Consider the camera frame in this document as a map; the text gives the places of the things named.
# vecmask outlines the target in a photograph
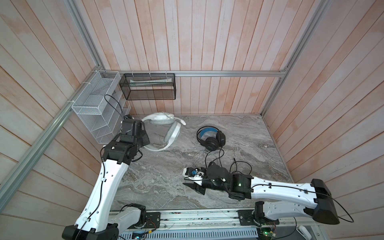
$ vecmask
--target white wire basket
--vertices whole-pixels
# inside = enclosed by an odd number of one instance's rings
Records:
[[[119,80],[118,72],[98,71],[72,106],[74,112],[100,144],[107,144],[113,139],[121,129],[124,116],[131,110],[122,91],[112,95]]]

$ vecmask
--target headphone ear cup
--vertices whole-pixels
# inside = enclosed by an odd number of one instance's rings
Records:
[[[160,119],[160,120],[149,120],[150,124],[156,124],[156,125],[168,125],[174,123],[175,119]]]
[[[218,131],[216,134],[216,138],[219,142],[220,147],[223,147],[225,145],[225,135],[222,131]]]
[[[205,140],[205,147],[209,151],[217,150],[219,148],[218,140],[214,137],[207,137],[207,139]]]
[[[172,123],[172,125],[167,131],[167,134],[164,136],[164,142],[169,141],[170,137],[172,136],[172,133],[175,131],[176,126],[177,126],[177,122]]]

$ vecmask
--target black mesh basket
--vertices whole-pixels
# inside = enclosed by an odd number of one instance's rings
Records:
[[[175,100],[176,82],[173,73],[126,73],[120,87],[127,100]]]

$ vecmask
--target white headphones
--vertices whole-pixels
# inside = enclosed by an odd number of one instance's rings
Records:
[[[155,125],[168,125],[172,124],[170,128],[168,129],[167,134],[164,137],[164,142],[167,143],[167,145],[163,148],[157,148],[153,146],[152,144],[144,146],[146,149],[154,152],[162,151],[164,149],[167,149],[177,138],[180,132],[181,124],[176,121],[179,120],[183,125],[186,125],[185,121],[175,117],[175,115],[171,113],[152,113],[143,119],[141,121],[145,121],[149,119],[149,123],[155,124]]]

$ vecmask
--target black headphones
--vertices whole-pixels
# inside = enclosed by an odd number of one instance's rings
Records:
[[[201,137],[206,132],[216,132],[216,138],[207,137],[206,140],[202,140]],[[199,128],[196,133],[197,141],[204,147],[206,147],[209,151],[218,150],[220,147],[225,145],[225,135],[218,128],[213,126],[204,126]]]

